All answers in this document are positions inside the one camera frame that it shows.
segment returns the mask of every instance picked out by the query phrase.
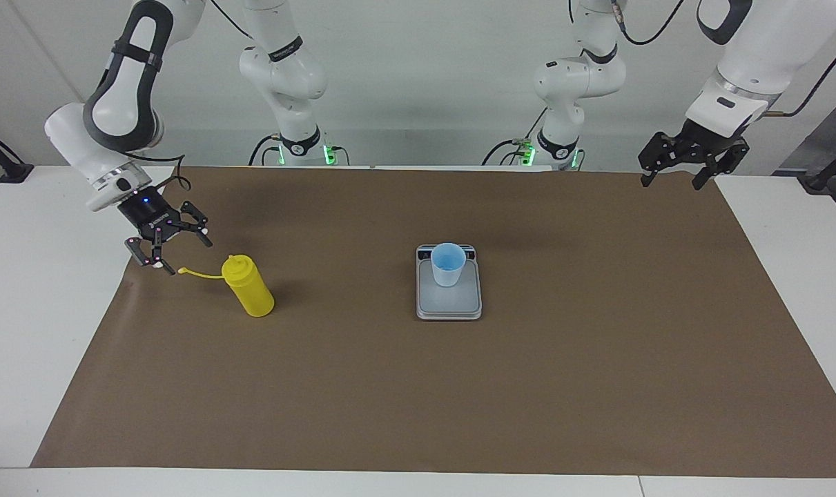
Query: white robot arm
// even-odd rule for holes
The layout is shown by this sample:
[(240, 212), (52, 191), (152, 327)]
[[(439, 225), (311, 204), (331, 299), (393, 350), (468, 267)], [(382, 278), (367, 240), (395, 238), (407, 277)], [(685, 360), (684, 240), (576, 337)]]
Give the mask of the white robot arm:
[[(193, 35), (205, 8), (205, 0), (136, 0), (95, 93), (86, 104), (56, 110), (45, 125), (52, 145), (95, 188), (87, 206), (99, 211), (117, 204), (139, 230), (139, 238), (126, 240), (137, 263), (171, 274), (174, 271), (162, 258), (162, 244), (188, 231), (212, 246), (206, 236), (208, 219), (190, 202), (179, 210), (171, 207), (128, 154), (161, 141), (163, 123), (150, 104), (153, 83), (168, 48)], [(245, 64), (244, 74), (271, 104), (287, 158), (294, 164), (306, 163), (319, 151), (325, 162), (324, 142), (309, 101), (322, 97), (326, 78), (302, 47), (288, 0), (244, 0), (244, 9), (262, 47), (244, 52), (244, 59), (248, 54), (253, 60)], [(182, 214), (194, 222), (182, 220)], [(150, 255), (141, 251), (141, 240), (152, 243)]]
[(571, 164), (584, 125), (584, 111), (577, 101), (610, 95), (626, 81), (626, 65), (617, 54), (620, 29), (611, 0), (581, 0), (574, 28), (582, 53), (547, 62), (534, 75), (534, 90), (548, 107), (541, 131), (532, 140), (535, 164)]
[(260, 48), (240, 56), (240, 72), (270, 105), (280, 126), (283, 161), (326, 164), (311, 100), (326, 93), (326, 72), (305, 48), (288, 0), (245, 0), (246, 22)]
[(836, 0), (701, 0), (701, 30), (724, 56), (686, 113), (682, 131), (657, 133), (639, 163), (650, 174), (680, 163), (705, 164), (693, 180), (702, 188), (732, 173), (749, 145), (743, 131), (764, 115), (836, 31)]

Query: white table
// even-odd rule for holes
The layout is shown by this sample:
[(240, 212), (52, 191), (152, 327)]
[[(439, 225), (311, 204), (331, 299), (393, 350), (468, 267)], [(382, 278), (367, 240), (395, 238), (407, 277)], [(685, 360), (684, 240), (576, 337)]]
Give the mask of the white table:
[[(717, 182), (836, 392), (835, 205), (794, 179)], [(26, 469), (128, 261), (133, 228), (113, 208), (87, 211), (91, 192), (68, 167), (0, 186), (0, 495), (836, 497), (836, 480)]]

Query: scale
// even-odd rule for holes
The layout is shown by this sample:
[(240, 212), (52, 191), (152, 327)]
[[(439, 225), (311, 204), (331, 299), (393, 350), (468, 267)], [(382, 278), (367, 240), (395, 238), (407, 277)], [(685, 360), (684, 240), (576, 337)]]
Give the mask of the scale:
[(445, 287), (433, 279), (430, 253), (436, 245), (421, 245), (415, 257), (418, 283), (418, 317), (426, 321), (475, 321), (482, 317), (482, 291), (478, 280), (476, 249), (461, 245), (467, 260), (461, 279)]

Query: brown table covering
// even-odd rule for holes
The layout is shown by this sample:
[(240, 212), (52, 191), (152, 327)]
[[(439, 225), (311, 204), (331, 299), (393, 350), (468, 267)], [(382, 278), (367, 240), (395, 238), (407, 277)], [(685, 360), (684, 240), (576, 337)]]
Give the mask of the brown table covering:
[[(686, 174), (187, 168), (218, 273), (130, 265), (33, 460), (836, 478), (836, 396), (715, 184)], [(478, 251), (484, 316), (415, 316), (414, 251)]]

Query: blue plastic cup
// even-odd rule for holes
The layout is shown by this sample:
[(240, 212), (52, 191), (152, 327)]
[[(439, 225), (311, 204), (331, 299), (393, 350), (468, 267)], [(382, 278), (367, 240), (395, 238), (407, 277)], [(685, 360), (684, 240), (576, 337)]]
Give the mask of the blue plastic cup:
[(440, 243), (430, 252), (433, 279), (439, 286), (455, 286), (467, 263), (467, 253), (455, 243)]

